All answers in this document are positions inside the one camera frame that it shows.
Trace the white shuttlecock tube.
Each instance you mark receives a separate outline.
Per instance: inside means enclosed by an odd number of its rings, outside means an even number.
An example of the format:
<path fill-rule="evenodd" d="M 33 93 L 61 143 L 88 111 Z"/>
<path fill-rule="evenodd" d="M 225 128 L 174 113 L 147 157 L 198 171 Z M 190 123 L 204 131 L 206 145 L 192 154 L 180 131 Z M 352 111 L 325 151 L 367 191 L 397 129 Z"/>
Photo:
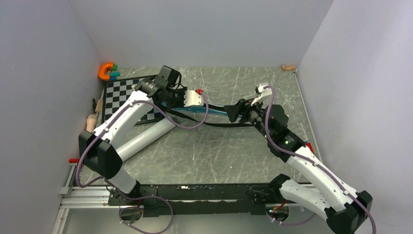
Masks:
<path fill-rule="evenodd" d="M 116 149 L 123 162 L 152 144 L 176 126 L 163 119 Z"/>

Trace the blue racket cover bag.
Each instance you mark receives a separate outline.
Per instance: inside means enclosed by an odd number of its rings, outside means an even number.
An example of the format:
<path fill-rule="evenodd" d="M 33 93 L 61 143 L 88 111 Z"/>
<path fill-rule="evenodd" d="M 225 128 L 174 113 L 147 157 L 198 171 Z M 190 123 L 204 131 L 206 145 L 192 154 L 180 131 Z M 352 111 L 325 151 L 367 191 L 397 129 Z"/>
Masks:
<path fill-rule="evenodd" d="M 161 110 L 162 112 L 166 113 L 167 115 L 175 115 L 178 117 L 187 117 L 186 113 L 192 113 L 192 114 L 201 114 L 202 117 L 204 117 L 207 107 L 204 104 L 203 106 L 188 106 L 188 107 L 177 107 L 177 108 L 172 108 L 168 109 L 166 107 L 166 103 L 163 102 L 160 105 L 157 105 L 157 108 Z M 215 105 L 210 103 L 209 104 L 209 109 L 208 109 L 208 116 L 213 115 L 213 116 L 224 116 L 228 117 L 227 112 L 224 110 L 223 106 L 220 105 Z"/>

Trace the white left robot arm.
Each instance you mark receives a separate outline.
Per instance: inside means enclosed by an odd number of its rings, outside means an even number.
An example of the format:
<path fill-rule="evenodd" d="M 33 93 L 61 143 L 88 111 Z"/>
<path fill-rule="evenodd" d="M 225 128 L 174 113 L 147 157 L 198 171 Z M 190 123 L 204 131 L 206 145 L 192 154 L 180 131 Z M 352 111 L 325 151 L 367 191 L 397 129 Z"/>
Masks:
<path fill-rule="evenodd" d="M 117 152 L 120 138 L 147 112 L 162 103 L 182 107 L 186 88 L 179 88 L 182 75 L 179 71 L 162 66 L 153 78 L 141 79 L 133 85 L 129 98 L 112 116 L 91 132 L 79 135 L 81 156 L 76 170 L 76 183 L 79 187 L 89 186 L 80 181 L 80 170 L 86 166 L 99 174 L 121 192 L 125 203 L 135 204 L 140 196 L 140 183 L 124 168 L 123 159 Z"/>

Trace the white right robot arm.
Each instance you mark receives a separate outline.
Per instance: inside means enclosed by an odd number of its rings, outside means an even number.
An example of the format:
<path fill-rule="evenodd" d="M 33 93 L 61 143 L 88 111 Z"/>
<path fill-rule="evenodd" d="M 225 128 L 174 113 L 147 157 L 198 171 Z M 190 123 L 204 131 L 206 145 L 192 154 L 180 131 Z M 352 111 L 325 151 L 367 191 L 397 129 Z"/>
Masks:
<path fill-rule="evenodd" d="M 353 234 L 367 219 L 373 198 L 340 180 L 313 154 L 295 133 L 288 129 L 289 118 L 277 104 L 262 108 L 241 99 L 223 107 L 230 122 L 249 122 L 268 141 L 270 152 L 304 175 L 316 187 L 309 189 L 289 176 L 279 174 L 268 184 L 269 198 L 296 202 L 323 218 L 336 234 Z"/>

